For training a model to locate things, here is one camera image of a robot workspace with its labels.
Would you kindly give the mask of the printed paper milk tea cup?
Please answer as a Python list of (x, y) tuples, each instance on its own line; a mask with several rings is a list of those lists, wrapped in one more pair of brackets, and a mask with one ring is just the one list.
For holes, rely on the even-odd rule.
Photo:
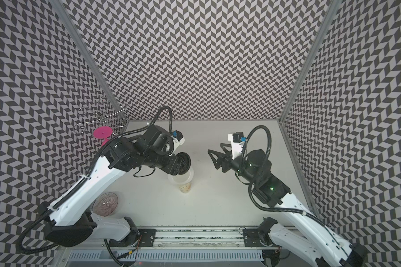
[(190, 192), (193, 178), (194, 170), (192, 167), (183, 175), (168, 175), (168, 180), (173, 185), (177, 186), (182, 193)]

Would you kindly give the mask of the black plastic cup lid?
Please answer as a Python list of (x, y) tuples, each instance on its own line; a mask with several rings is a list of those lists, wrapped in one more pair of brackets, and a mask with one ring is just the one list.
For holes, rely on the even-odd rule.
[(190, 156), (185, 152), (180, 152), (176, 154), (176, 157), (180, 160), (177, 174), (178, 175), (186, 174), (189, 171), (192, 164)]

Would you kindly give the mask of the pink plastic wine glass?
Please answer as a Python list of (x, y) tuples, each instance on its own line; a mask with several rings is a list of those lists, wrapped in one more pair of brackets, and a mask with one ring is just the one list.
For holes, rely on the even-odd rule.
[(113, 129), (108, 126), (102, 126), (94, 130), (92, 133), (93, 137), (101, 141), (101, 147), (103, 147), (111, 138)]

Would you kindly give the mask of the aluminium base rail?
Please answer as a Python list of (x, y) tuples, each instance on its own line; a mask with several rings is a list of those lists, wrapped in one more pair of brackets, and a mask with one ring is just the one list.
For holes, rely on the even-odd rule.
[(255, 227), (142, 227), (140, 240), (127, 247), (88, 240), (59, 249), (53, 267), (140, 267), (148, 264), (259, 263), (276, 267), (291, 256), (277, 245), (263, 245)]

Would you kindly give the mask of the translucent round leak-proof paper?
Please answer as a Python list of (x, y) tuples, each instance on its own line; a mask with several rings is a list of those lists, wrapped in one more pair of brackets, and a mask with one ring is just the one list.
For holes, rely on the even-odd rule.
[(174, 185), (185, 185), (190, 183), (194, 177), (194, 170), (190, 167), (189, 171), (184, 175), (170, 175), (168, 174), (168, 180)]

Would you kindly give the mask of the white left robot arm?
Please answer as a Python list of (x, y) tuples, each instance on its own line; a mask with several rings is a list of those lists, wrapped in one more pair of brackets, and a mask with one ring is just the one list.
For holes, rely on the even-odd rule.
[[(89, 212), (88, 208), (112, 183), (132, 169), (147, 166), (171, 176), (183, 175), (190, 169), (189, 155), (174, 153), (184, 143), (182, 133), (173, 131), (171, 126), (165, 130), (155, 125), (164, 110), (172, 114), (170, 107), (163, 106), (149, 125), (127, 131), (105, 143), (94, 156), (86, 174), (75, 185), (55, 201), (39, 206), (39, 217), (20, 234), (16, 251), (30, 255), (57, 246), (71, 248), (89, 238), (136, 244), (140, 232), (131, 218), (109, 218)], [(43, 221), (47, 223), (43, 228), (44, 238), (50, 245), (32, 249), (24, 247), (24, 238)]]

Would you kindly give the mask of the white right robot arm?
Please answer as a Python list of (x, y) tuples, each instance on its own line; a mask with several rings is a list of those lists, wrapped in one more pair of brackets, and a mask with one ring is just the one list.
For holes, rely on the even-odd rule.
[(258, 125), (247, 136), (235, 132), (229, 141), (229, 144), (220, 144), (221, 152), (207, 151), (215, 168), (224, 173), (232, 170), (238, 178), (245, 179), (248, 196), (256, 208), (284, 215), (302, 233), (294, 234), (277, 220), (267, 217), (257, 229), (263, 245), (280, 246), (312, 267), (364, 266), (367, 248), (332, 231), (272, 174), (269, 160), (272, 137), (268, 127)]

